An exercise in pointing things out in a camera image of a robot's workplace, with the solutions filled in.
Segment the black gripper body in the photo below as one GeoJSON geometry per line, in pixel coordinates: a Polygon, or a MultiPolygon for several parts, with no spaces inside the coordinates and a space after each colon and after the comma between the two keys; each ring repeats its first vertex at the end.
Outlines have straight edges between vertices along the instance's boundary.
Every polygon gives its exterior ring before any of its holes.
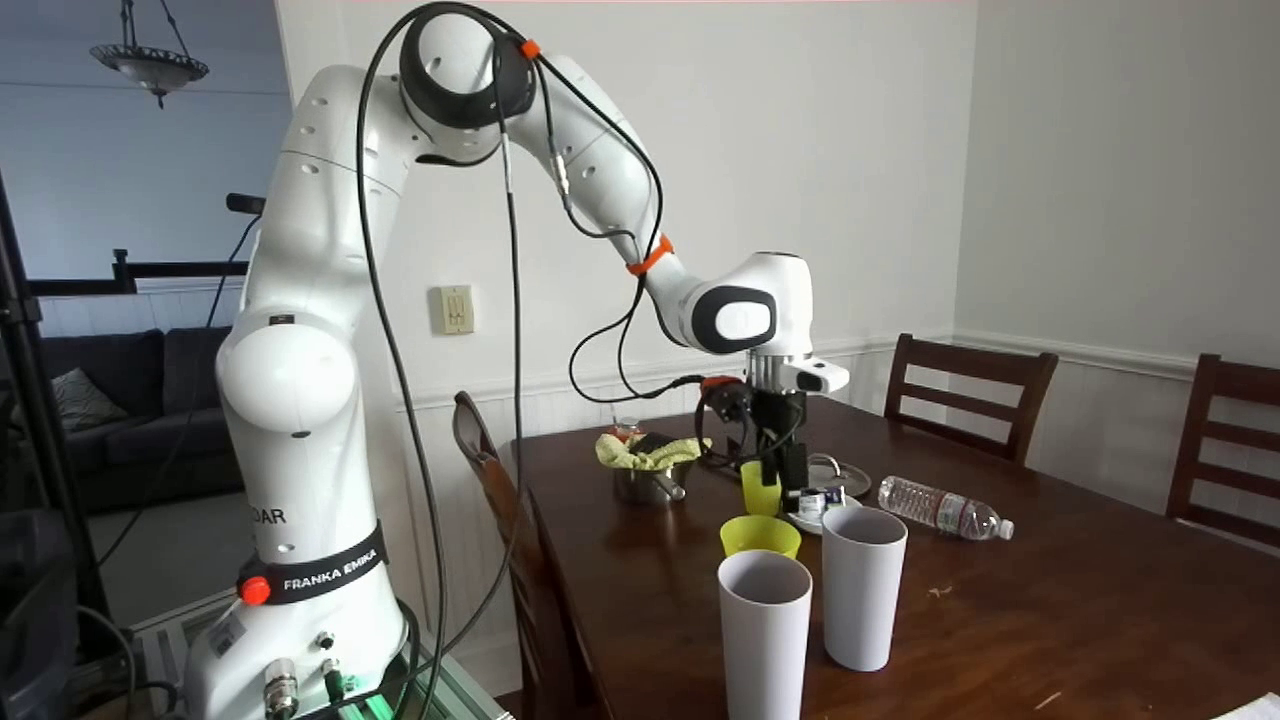
{"type": "Polygon", "coordinates": [[[726,389],[726,415],[743,422],[756,455],[798,455],[809,400],[798,391],[765,391],[752,382],[726,389]]]}

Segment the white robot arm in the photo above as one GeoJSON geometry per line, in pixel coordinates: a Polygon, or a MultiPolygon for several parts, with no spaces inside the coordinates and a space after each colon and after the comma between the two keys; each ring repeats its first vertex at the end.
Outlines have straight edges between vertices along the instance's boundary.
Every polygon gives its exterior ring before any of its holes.
{"type": "Polygon", "coordinates": [[[230,608],[196,636],[189,720],[312,720],[382,699],[416,654],[373,498],[358,327],[386,316],[375,250],[418,163],[519,148],[564,214],[614,249],[658,332],[739,351],[768,405],[765,468],[798,477],[798,407],[846,382],[812,346],[812,271],[756,250],[693,276],[664,237],[664,180],[594,80],[473,0],[403,10],[358,67],[302,89],[264,195],[214,382],[252,511],[230,608]]]}

